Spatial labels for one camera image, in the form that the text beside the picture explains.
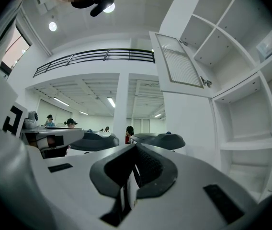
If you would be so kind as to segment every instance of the ceiling light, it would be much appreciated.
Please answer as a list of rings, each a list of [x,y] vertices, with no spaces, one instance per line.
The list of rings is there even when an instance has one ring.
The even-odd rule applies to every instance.
[[[115,4],[113,3],[111,6],[107,7],[105,10],[103,10],[105,13],[111,13],[115,9]]]
[[[51,22],[51,23],[49,24],[49,29],[50,29],[52,32],[55,32],[56,29],[57,29],[56,23],[55,23],[55,22]]]
[[[56,101],[58,101],[58,102],[60,102],[60,103],[62,103],[62,104],[64,104],[64,105],[66,105],[66,106],[70,106],[70,105],[68,105],[67,103],[62,102],[61,100],[59,100],[59,99],[57,99],[57,98],[54,98],[54,100],[56,100]]]
[[[113,108],[115,108],[115,102],[113,102],[113,99],[111,97],[107,97],[108,101],[112,104]]]

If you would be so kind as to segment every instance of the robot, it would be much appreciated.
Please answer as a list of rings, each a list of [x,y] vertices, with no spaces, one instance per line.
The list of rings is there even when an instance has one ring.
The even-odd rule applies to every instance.
[[[47,146],[56,150],[97,136],[107,140],[76,128],[24,128],[21,139],[0,131],[0,196],[11,213],[34,229],[197,230],[229,224],[241,229],[239,219],[258,210],[241,186],[214,167],[173,152],[175,142],[148,144],[161,144],[166,134],[44,158]],[[179,136],[168,137],[185,145]]]

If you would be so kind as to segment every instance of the white wall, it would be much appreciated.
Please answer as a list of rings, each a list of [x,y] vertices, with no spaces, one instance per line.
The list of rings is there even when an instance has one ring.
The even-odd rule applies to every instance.
[[[99,131],[101,129],[105,130],[106,126],[109,127],[110,131],[113,131],[113,117],[107,116],[90,116],[79,114],[78,117],[74,119],[78,123],[76,128],[92,129],[94,131]]]
[[[27,87],[33,87],[42,82],[65,78],[65,81],[81,79],[84,74],[93,73],[132,73],[157,76],[156,64],[141,61],[110,60],[110,61],[88,61],[60,67],[47,73],[40,74],[34,78],[33,75],[27,79]]]
[[[215,120],[209,99],[164,93],[167,131],[186,142],[186,154],[214,164]]]
[[[131,38],[131,46],[130,48],[134,49],[143,49],[151,51],[153,49],[152,43],[150,39],[144,38]]]
[[[166,133],[166,120],[150,119],[150,133]]]
[[[105,41],[96,41],[96,42],[88,42],[77,46],[67,47],[64,45],[57,49],[53,49],[54,55],[49,57],[45,63],[48,63],[52,60],[71,55],[78,52],[95,50],[95,49],[103,49],[103,48],[130,48],[130,40],[105,40]]]
[[[7,79],[7,83],[18,94],[16,102],[27,109],[34,107],[36,109],[38,98],[29,93],[25,87],[31,82],[36,68],[42,65],[46,58],[44,52],[36,45],[32,45],[21,57]]]

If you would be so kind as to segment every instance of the white pillar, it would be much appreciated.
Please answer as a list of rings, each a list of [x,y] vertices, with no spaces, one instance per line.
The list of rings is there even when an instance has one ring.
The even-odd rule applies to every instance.
[[[159,33],[180,38],[199,0],[174,0],[170,6]]]
[[[120,73],[113,117],[113,133],[119,138],[120,145],[125,144],[128,84],[129,74]]]

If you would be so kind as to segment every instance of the person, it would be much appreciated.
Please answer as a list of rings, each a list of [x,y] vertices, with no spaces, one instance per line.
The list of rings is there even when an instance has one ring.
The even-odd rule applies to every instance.
[[[74,128],[75,125],[78,123],[75,122],[72,118],[69,118],[66,122],[64,122],[64,125],[67,125],[68,128]]]
[[[134,135],[134,128],[132,126],[126,127],[126,132],[125,132],[125,143],[130,144],[130,137]]]
[[[53,116],[50,114],[48,117],[46,117],[47,120],[45,122],[46,127],[55,127],[55,123],[53,121]]]

